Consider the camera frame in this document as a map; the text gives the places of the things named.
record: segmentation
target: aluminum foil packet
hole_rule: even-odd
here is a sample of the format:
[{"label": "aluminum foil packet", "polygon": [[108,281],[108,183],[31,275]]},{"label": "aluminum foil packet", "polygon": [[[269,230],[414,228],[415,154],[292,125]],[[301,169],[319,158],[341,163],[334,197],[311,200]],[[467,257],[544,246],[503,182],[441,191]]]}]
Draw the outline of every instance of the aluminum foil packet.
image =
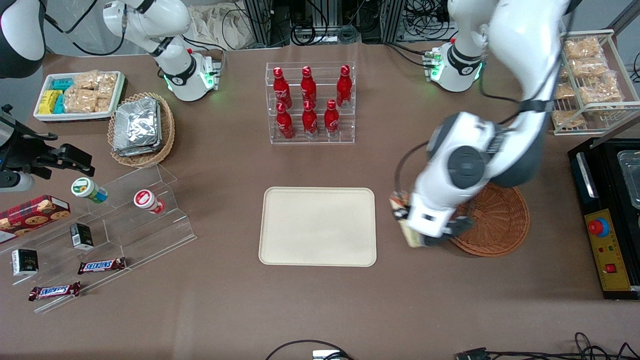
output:
[{"label": "aluminum foil packet", "polygon": [[160,104],[151,97],[121,104],[116,110],[113,151],[134,156],[162,148]]}]

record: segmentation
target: snickers bar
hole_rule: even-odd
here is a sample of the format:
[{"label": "snickers bar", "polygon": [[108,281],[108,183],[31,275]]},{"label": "snickers bar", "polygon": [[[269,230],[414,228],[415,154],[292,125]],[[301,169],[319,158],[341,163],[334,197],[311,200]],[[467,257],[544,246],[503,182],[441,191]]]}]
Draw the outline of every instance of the snickers bar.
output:
[{"label": "snickers bar", "polygon": [[80,282],[74,282],[71,285],[52,286],[50,288],[40,288],[36,286],[29,294],[29,301],[42,300],[50,297],[80,295]]},{"label": "snickers bar", "polygon": [[93,263],[80,263],[80,269],[78,275],[82,275],[85,272],[98,272],[108,270],[121,270],[127,267],[124,258],[94,261]]}]

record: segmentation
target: yellow control panel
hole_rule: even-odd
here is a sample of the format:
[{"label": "yellow control panel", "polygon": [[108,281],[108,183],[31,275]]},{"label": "yellow control panel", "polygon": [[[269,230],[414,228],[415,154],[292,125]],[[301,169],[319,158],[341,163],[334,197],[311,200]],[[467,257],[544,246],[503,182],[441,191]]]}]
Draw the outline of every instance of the yellow control panel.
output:
[{"label": "yellow control panel", "polygon": [[618,239],[611,223],[608,209],[584,217],[591,241],[591,250],[596,259],[600,284],[605,291],[629,291],[631,285],[627,269],[620,254]]}]

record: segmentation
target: red button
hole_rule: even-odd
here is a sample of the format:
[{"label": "red button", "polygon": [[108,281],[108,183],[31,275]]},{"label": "red button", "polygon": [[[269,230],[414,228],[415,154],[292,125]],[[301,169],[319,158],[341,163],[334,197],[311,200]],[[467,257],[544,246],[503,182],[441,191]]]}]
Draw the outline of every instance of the red button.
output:
[{"label": "red button", "polygon": [[600,235],[604,231],[604,226],[599,220],[592,220],[587,225],[589,232],[594,235]]}]

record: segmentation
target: small black box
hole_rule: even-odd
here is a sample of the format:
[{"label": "small black box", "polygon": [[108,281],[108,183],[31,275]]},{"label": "small black box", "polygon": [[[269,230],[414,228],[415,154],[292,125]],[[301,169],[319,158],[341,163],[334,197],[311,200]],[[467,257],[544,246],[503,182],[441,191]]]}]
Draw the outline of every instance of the small black box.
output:
[{"label": "small black box", "polygon": [[38,273],[38,253],[35,250],[15,249],[11,252],[13,276]]},{"label": "small black box", "polygon": [[91,237],[91,229],[87,225],[74,223],[71,225],[71,240],[74,248],[79,250],[93,249],[93,238]]}]

